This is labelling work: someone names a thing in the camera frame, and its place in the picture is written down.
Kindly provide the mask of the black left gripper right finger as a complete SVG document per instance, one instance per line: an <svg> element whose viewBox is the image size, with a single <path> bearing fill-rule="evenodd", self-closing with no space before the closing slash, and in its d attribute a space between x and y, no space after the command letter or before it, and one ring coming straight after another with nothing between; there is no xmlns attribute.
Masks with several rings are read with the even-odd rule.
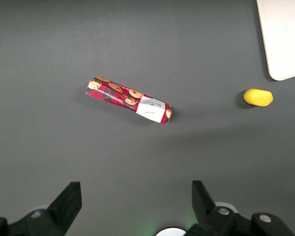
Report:
<svg viewBox="0 0 295 236"><path fill-rule="evenodd" d="M264 212L246 219L229 206L218 206L200 180L192 181L192 207L198 221L188 236L293 236L279 217Z"/></svg>

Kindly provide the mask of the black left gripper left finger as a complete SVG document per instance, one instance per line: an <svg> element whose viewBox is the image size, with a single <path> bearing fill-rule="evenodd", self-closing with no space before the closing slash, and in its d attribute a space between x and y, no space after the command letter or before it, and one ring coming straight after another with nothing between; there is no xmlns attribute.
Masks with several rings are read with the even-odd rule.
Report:
<svg viewBox="0 0 295 236"><path fill-rule="evenodd" d="M0 217L0 236L64 236L82 207L80 182L71 182L46 209L8 224Z"/></svg>

